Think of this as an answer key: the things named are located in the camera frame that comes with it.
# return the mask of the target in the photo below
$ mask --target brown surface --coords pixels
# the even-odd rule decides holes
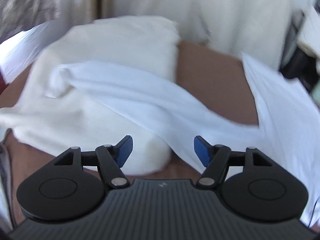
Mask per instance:
[[[241,61],[194,43],[182,42],[179,50],[177,84],[225,118],[239,123],[258,124],[254,98],[244,76]],[[21,73],[0,95],[0,107],[12,107],[17,102],[29,70],[30,68]],[[4,144],[11,156],[14,215],[17,223],[20,223],[24,218],[16,200],[16,190],[25,178],[52,160],[53,156],[19,143],[12,133],[7,136]],[[97,172],[90,173],[98,177]],[[197,180],[198,177],[197,171],[176,155],[172,155],[170,163],[163,171],[129,179]]]

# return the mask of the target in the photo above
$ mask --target gray crumpled fabric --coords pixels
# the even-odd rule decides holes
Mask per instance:
[[[60,16],[60,0],[0,0],[0,44]]]

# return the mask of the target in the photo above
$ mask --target black object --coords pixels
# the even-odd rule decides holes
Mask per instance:
[[[27,217],[12,239],[313,239],[299,221],[304,185],[255,148],[233,152],[197,136],[206,168],[191,180],[136,179],[121,172],[132,138],[81,153],[72,147],[27,178],[17,199]],[[101,181],[82,170],[98,166]],[[229,166],[244,171],[225,180]]]

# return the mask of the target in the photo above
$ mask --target ribbed gray panel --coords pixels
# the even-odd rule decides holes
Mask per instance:
[[[315,234],[298,220],[279,224],[243,220],[221,205],[214,192],[198,190],[189,180],[136,179],[130,188],[111,191],[84,218],[56,225],[28,220],[10,236],[15,240],[309,240]]]

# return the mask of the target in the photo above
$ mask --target white cloth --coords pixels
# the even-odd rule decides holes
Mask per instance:
[[[134,137],[134,149],[123,172],[127,175],[158,171],[171,150],[155,134],[72,90],[60,100],[44,96],[52,69],[60,64],[91,59],[116,62],[150,71],[174,81],[177,43],[175,23],[162,17],[121,17],[72,28],[47,47],[35,62],[18,103],[0,109],[0,125],[13,128],[15,137],[57,156],[72,146],[92,151]]]
[[[320,75],[320,15],[313,6],[305,15],[298,33],[297,45],[307,55],[317,59],[316,68]]]
[[[114,17],[160,15],[182,39],[241,58],[245,52],[279,69],[291,0],[114,0]]]
[[[178,85],[112,63],[60,65],[52,72],[46,94],[64,97],[70,85],[77,88],[158,135],[199,172],[204,167],[193,150],[196,135],[236,151],[256,146],[306,185],[309,201],[301,220],[308,225],[320,196],[319,111],[298,80],[288,82],[247,55],[243,55],[243,64],[256,100],[259,127],[226,120]],[[319,206],[313,223],[320,218]]]

